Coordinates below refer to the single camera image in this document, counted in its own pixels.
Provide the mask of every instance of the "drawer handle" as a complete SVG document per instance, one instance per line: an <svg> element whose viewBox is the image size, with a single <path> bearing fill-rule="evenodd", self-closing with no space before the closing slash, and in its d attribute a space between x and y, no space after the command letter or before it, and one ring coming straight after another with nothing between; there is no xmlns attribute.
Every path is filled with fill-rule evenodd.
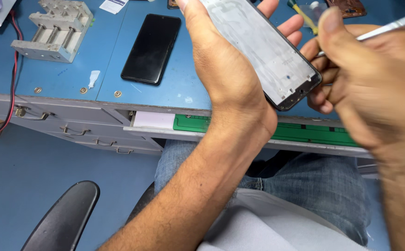
<svg viewBox="0 0 405 251"><path fill-rule="evenodd" d="M93 140L95 141L95 144L96 144L96 145L101 145L101 146L112 146L114 143L117 143L117 141L111 141L110 144L102 145L102 144L99 144L99 140L98 140L98 139L93 139Z"/></svg>
<svg viewBox="0 0 405 251"><path fill-rule="evenodd" d="M118 147L116 148L116 153L120 153L120 154L130 154L132 151L133 151L133 150L130 150L130 151L128 151L128 152L120 152L120 151L119 151L119 148L118 148Z"/></svg>
<svg viewBox="0 0 405 251"><path fill-rule="evenodd" d="M68 134L68 128L66 126L61 127L60 129L63 129L64 134ZM82 135L85 135L86 132L91 132L91 130L83 130L81 134L68 134L68 135L82 136Z"/></svg>
<svg viewBox="0 0 405 251"><path fill-rule="evenodd" d="M15 115L17 117L28 119L28 120L45 120L49 115L53 115L53 116L55 115L52 112L44 112L41 115L41 117L39 117L39 118L31 118L31 117L25 117L25 114L26 114L26 110L24 108L17 108L15 111Z"/></svg>

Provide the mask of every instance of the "desk surface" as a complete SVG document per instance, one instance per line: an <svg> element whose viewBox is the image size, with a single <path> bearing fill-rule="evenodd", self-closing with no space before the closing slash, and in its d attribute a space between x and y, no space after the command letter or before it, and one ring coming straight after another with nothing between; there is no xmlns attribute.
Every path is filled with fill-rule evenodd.
<svg viewBox="0 0 405 251"><path fill-rule="evenodd" d="M405 16L405 0L361 0L368 14L364 17L354 17L345 20L347 24L376 24L384 25L390 21ZM165 0L129 1L117 15L99 9L101 1L85 1L94 14L95 22L80 46L79 53L72 64L31 60L23 57L20 65L17 95L44 96L76 100L97 100L144 106L175 107L189 109L211 109L207 92L194 70L192 46L189 34L185 28L185 20L177 9L166 8ZM36 26L28 19L29 14L43 12L34 1L22 1L17 7L18 22L26 40L36 31ZM122 80L120 73L125 60L133 46L140 26L149 13L180 17L182 22L174 49L159 86L149 86ZM282 1L280 7L270 18L276 26L294 15ZM302 28L301 45L313 35L309 28ZM13 49L10 43L15 39L12 26L5 24L0 29L0 93L9 93L11 69L13 64ZM100 70L100 76L95 87L86 94L79 94L81 87L89 82L90 72ZM42 87L42 92L34 94L36 87ZM119 98L115 91L121 91ZM298 117L319 117L338 119L333 113L328 116L317 113L302 100L288 112L281 114Z"/></svg>

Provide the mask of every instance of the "black wire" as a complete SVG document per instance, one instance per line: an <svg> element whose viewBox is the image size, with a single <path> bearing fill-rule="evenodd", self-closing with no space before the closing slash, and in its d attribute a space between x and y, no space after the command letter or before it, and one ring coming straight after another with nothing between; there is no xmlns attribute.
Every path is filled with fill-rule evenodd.
<svg viewBox="0 0 405 251"><path fill-rule="evenodd" d="M19 28L16 27L14 25L14 23L12 22L12 17L9 15L8 16L10 19L10 23L13 26L13 28L16 31L16 37L18 40L21 40L22 37L20 37L20 33L18 32ZM9 105L9 110L8 110L8 114L6 116L5 122L3 123L3 125L0 127L0 131L5 128L5 126L7 126L8 123L6 123L6 121L9 119L10 116L12 116L11 114L11 110L12 110L12 103L13 100L15 99L15 94L14 94L14 87L15 87L15 77L16 77L16 72L15 72L15 68L16 68L16 64L13 64L13 68L12 68L12 80L11 80L11 84L10 84L10 105Z"/></svg>

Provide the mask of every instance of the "metal spudger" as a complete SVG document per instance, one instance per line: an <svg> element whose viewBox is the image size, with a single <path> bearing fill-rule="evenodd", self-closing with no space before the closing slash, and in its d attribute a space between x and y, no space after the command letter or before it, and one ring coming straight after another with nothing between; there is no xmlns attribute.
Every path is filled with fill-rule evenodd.
<svg viewBox="0 0 405 251"><path fill-rule="evenodd" d="M405 26L405 17L403 17L403 18L401 18L399 20L396 20L393 23L389 23L389 24L387 24L385 26L379 27L374 31L370 31L370 32L368 32L366 34L360 35L359 37L356 37L356 40L357 41L363 41L363 40L366 40L368 38L372 38L372 37L381 35L382 33L385 33L387 31L395 30L395 29L397 29L399 27L402 27L402 26ZM321 57L323 55L325 55L325 52L320 51L317 54L316 58Z"/></svg>

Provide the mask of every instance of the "green mat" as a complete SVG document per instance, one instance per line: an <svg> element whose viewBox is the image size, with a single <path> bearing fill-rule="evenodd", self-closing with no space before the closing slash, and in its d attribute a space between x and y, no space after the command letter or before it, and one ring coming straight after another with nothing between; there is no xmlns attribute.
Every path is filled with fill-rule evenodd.
<svg viewBox="0 0 405 251"><path fill-rule="evenodd" d="M210 124L210 117L176 114L173 130L205 133ZM344 128L278 123L271 139L311 142L328 145L359 146L348 135Z"/></svg>

